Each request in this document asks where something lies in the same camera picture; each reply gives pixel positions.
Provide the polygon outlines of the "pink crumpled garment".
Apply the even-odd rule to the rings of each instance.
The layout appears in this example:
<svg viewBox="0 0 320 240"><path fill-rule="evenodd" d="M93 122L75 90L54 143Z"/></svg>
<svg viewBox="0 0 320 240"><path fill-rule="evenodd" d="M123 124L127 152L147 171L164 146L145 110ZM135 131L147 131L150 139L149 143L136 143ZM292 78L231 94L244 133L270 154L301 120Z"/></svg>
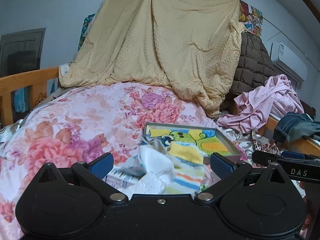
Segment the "pink crumpled garment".
<svg viewBox="0 0 320 240"><path fill-rule="evenodd" d="M289 112L304 113L298 94L284 74L269 77L263 86L243 92L234 102L237 113L224 114L216 123L242 134L259 130L267 123L270 114L282 118Z"/></svg>

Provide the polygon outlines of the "blue denim jeans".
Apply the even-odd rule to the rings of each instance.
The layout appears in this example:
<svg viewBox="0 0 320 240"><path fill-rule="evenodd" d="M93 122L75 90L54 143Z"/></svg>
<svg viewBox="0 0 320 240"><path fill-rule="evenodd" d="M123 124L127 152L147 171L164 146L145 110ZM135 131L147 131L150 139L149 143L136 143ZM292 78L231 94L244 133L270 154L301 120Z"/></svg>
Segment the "blue denim jeans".
<svg viewBox="0 0 320 240"><path fill-rule="evenodd" d="M287 113L273 132L273 139L279 143L294 142L302 137L319 141L319 122L304 113Z"/></svg>

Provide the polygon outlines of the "colourful cartoon wall poster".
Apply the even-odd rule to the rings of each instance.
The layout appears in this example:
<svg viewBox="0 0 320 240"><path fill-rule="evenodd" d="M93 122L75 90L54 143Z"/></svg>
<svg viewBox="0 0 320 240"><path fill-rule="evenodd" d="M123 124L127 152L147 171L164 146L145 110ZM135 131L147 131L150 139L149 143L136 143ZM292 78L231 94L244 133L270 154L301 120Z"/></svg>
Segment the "colourful cartoon wall poster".
<svg viewBox="0 0 320 240"><path fill-rule="evenodd" d="M240 0L240 17L247 32L262 36L263 13L248 3Z"/></svg>

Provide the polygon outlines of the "white air conditioner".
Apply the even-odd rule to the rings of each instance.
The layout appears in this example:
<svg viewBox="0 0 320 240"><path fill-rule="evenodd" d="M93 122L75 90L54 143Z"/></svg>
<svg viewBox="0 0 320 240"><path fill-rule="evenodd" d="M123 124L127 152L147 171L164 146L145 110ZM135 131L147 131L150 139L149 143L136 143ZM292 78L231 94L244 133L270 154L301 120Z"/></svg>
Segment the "white air conditioner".
<svg viewBox="0 0 320 240"><path fill-rule="evenodd" d="M272 43L270 58L273 64L288 72L297 81L306 80L308 69L305 63L283 43Z"/></svg>

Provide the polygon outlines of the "yellow dotted quilt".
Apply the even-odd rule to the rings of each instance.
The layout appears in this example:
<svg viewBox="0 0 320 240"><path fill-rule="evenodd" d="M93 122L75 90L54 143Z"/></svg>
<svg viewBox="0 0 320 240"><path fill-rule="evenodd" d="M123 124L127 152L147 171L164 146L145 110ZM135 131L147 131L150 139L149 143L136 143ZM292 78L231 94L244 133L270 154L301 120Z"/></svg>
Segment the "yellow dotted quilt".
<svg viewBox="0 0 320 240"><path fill-rule="evenodd" d="M239 15L239 0L104 0L60 84L163 86L213 118L238 66Z"/></svg>

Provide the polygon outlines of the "pink floral quilt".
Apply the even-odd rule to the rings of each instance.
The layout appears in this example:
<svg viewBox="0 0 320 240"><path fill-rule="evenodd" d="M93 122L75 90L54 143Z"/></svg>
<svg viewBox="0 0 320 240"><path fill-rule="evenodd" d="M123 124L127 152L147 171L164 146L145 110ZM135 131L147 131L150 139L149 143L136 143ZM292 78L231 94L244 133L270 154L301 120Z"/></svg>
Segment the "pink floral quilt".
<svg viewBox="0 0 320 240"><path fill-rule="evenodd" d="M140 83L75 88L34 109L1 146L1 239L21 237L15 207L44 163L70 167L110 152L120 166L139 152L148 122L217 128L197 103Z"/></svg>

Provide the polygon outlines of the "white gold-patterned satin sheet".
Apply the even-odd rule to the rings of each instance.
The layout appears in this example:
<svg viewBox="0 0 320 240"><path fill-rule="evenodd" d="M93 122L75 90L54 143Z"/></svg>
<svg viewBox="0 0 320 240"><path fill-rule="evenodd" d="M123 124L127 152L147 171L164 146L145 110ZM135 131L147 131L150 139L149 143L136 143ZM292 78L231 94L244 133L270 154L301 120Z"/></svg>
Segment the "white gold-patterned satin sheet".
<svg viewBox="0 0 320 240"><path fill-rule="evenodd" d="M280 150L275 142L259 135L256 131L252 131L248 134L242 134L233 129L229 129L228 133L236 141L235 145L241 153L240 160L245 161L253 166L256 166L256 164L252 161L252 154L256 150L274 155L281 155Z"/></svg>

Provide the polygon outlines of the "blue wall poster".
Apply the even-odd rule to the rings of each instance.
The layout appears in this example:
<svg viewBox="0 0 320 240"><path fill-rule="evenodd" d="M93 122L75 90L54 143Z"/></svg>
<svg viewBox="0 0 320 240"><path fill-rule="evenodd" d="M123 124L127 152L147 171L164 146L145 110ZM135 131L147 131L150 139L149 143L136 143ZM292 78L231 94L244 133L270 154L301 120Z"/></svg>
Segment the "blue wall poster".
<svg viewBox="0 0 320 240"><path fill-rule="evenodd" d="M95 19L95 14L90 14L84 19L82 29L81 29L79 44L78 44L78 50L80 50L80 48L81 48L81 46L87 36L87 33L89 32L89 29L91 27L91 23L94 19Z"/></svg>

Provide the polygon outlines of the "brown quilted down jacket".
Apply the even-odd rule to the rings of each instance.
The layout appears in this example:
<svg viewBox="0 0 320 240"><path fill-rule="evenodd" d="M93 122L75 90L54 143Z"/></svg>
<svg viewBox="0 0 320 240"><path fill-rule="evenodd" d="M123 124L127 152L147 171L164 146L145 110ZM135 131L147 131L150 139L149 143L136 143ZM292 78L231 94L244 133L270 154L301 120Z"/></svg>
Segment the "brown quilted down jacket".
<svg viewBox="0 0 320 240"><path fill-rule="evenodd" d="M229 92L235 96L263 86L269 77L276 76L276 68L261 38L249 32L241 34L239 63Z"/></svg>

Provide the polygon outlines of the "white tissue packet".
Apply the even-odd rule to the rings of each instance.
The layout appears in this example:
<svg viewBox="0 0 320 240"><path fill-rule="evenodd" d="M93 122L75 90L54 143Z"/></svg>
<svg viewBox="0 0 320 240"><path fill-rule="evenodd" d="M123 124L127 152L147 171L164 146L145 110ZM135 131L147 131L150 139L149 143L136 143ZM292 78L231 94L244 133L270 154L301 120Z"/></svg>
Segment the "white tissue packet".
<svg viewBox="0 0 320 240"><path fill-rule="evenodd" d="M137 155L121 166L114 166L103 181L131 198L133 194L161 194L174 178L170 158L151 146L142 145Z"/></svg>

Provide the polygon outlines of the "grey tray with cartoon picture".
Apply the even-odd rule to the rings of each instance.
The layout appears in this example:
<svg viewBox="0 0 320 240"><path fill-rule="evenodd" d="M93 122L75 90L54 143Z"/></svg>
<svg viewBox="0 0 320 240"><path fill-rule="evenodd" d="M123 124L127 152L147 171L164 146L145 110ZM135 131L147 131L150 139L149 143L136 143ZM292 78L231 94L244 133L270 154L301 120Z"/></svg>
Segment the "grey tray with cartoon picture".
<svg viewBox="0 0 320 240"><path fill-rule="evenodd" d="M215 128L148 122L144 128L147 140L159 139L167 154L195 164L218 153L232 162L241 158L240 150Z"/></svg>

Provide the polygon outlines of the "striped yellow sock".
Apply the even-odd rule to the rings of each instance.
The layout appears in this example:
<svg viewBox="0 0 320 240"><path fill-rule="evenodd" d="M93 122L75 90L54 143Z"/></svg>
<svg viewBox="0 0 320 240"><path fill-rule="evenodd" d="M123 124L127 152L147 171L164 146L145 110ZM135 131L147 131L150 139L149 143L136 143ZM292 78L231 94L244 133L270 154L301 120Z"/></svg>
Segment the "striped yellow sock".
<svg viewBox="0 0 320 240"><path fill-rule="evenodd" d="M205 173L203 160L206 154L196 145L173 141L165 147L158 138L149 141L142 139L140 148L146 150L148 147L170 160L168 167L157 173L167 183L165 194L194 195L200 191Z"/></svg>

